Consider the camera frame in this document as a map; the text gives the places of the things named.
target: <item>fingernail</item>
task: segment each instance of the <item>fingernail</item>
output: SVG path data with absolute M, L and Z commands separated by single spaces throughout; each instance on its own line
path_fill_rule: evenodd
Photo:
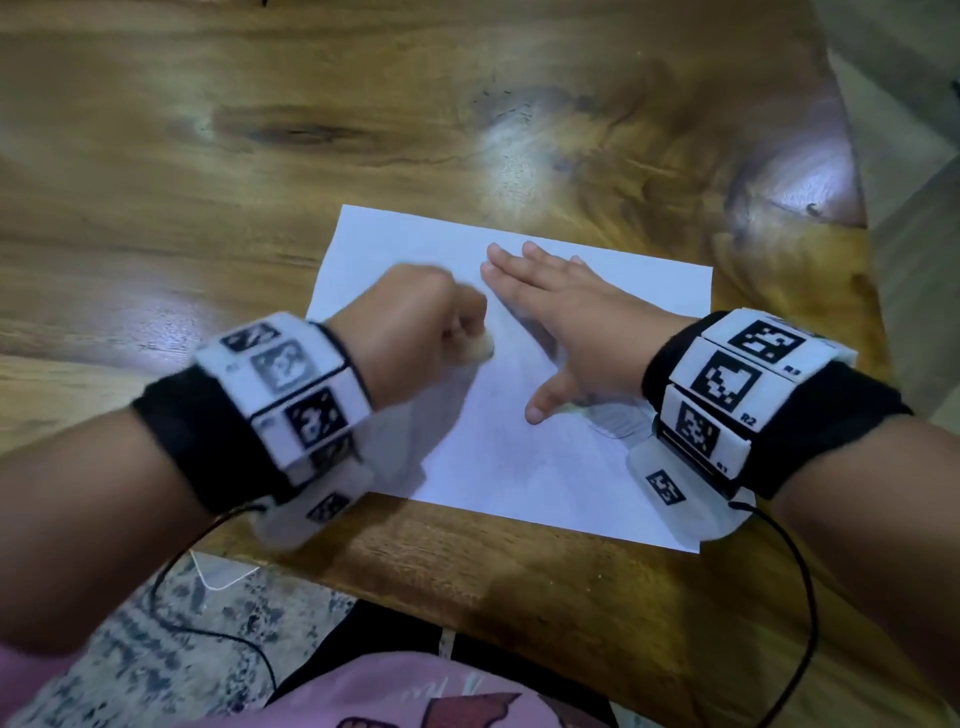
M 529 407 L 527 407 L 526 415 L 527 415 L 527 422 L 530 423 L 531 425 L 539 425 L 541 422 L 543 422 L 543 420 L 546 417 L 543 414 L 542 410 L 540 410 L 538 407 L 533 406 L 532 404 Z

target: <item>pink shirt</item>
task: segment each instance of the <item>pink shirt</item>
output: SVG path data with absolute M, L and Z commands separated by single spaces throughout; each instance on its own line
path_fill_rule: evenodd
M 76 660 L 0 646 L 0 723 Z M 603 728 L 594 718 L 519 683 L 419 652 L 366 655 L 263 710 L 193 726 L 230 728 Z

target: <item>wood grain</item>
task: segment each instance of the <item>wood grain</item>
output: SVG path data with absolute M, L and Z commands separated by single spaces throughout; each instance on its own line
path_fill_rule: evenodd
M 889 377 L 846 119 L 805 0 L 11 1 L 0 14 L 0 446 L 302 313 L 341 204 L 714 267 Z M 124 370 L 139 374 L 125 374 Z M 206 543 L 492 640 L 668 725 L 747 725 L 802 652 L 761 527 L 700 557 L 368 497 L 296 554 Z M 819 582 L 782 724 L 938 724 Z

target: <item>sheet of paper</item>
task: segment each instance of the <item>sheet of paper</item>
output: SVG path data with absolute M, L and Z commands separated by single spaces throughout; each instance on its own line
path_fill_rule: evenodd
M 688 316 L 709 313 L 712 269 L 707 267 L 344 206 L 317 276 L 308 318 L 329 317 L 399 262 L 444 266 L 490 300 L 487 326 L 496 346 L 493 359 L 472 380 L 454 377 L 415 402 L 427 422 L 446 420 L 448 431 L 438 439 L 436 432 L 416 431 L 416 426 L 426 430 L 431 424 L 415 425 L 422 473 L 401 484 L 399 491 L 384 490 L 509 519 L 689 550 L 674 539 L 631 478 L 624 442 L 599 431 L 576 407 L 541 425 L 524 420 L 530 395 L 557 368 L 484 284 L 480 263 L 490 243 L 519 255 L 525 240 L 555 255 L 579 255 L 602 278 L 668 310 Z M 451 395 L 451 388 L 459 396 Z

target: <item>hand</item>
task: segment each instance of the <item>hand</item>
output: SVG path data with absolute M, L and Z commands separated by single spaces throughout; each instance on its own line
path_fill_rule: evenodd
M 531 425 L 587 394 L 640 395 L 647 365 L 697 319 L 664 311 L 610 285 L 578 256 L 564 260 L 529 240 L 523 257 L 498 245 L 480 273 L 507 304 L 529 313 L 564 346 L 564 367 L 527 403 Z
M 436 381 L 464 334 L 484 333 L 486 315 L 487 297 L 449 271 L 401 263 L 327 325 L 360 370 L 372 407 L 383 409 Z

